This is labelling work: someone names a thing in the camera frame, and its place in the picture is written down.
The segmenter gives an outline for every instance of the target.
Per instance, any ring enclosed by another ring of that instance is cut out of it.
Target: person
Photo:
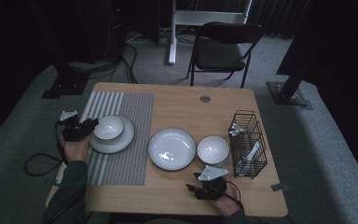
[[[48,208],[43,214],[43,224],[86,223],[85,192],[88,179],[87,159],[91,137],[92,133],[80,142],[65,142],[63,144],[68,165],[63,171],[60,187],[51,198]],[[226,181],[230,181],[229,175],[225,175],[223,178]],[[226,194],[238,200],[236,189],[229,183],[227,183]],[[248,223],[245,213],[228,197],[222,196],[216,201],[211,201],[211,203],[225,218],[223,220],[224,224]]]

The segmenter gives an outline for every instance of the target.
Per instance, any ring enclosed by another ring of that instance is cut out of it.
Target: wooden table
[[[255,96],[245,89],[159,86],[143,84],[97,83],[94,91],[124,91],[155,93],[151,136],[161,129],[175,127],[187,131],[196,144],[204,137],[218,135],[228,139],[228,127],[237,110],[252,110],[264,126]],[[211,101],[203,103],[200,97],[209,96]],[[284,217],[287,206],[281,190],[271,186],[280,180],[269,148],[266,135],[268,165],[255,178],[232,177],[232,182],[241,191],[245,214],[256,217]],[[232,159],[227,164],[231,175]],[[167,172],[159,169],[147,159],[144,186],[88,186],[86,204],[88,211],[171,215],[219,215],[207,201],[197,200],[186,184],[200,187],[194,173],[203,168],[197,160],[185,169]],[[57,187],[52,187],[48,201]]]

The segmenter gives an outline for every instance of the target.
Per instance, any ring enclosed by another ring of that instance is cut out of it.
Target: wire basket
[[[255,178],[267,165],[266,145],[255,112],[238,110],[228,128],[234,177]]]

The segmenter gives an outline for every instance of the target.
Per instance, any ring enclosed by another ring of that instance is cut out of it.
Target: plate
[[[161,169],[176,171],[187,167],[196,155],[196,144],[187,132],[168,128],[158,131],[150,139],[150,160]]]
[[[102,144],[98,141],[97,137],[93,135],[89,141],[89,144],[92,146],[92,148],[102,153],[115,153],[123,150],[130,144],[133,136],[135,136],[135,128],[129,119],[121,116],[118,117],[124,121],[123,133],[119,137],[113,139],[110,142],[111,144]]]

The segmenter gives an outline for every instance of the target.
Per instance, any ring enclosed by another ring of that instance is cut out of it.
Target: striped placemat
[[[89,185],[142,186],[145,184],[147,144],[154,94],[93,91],[81,120],[108,115],[129,119],[135,128],[132,142],[123,150],[103,154],[89,150]]]

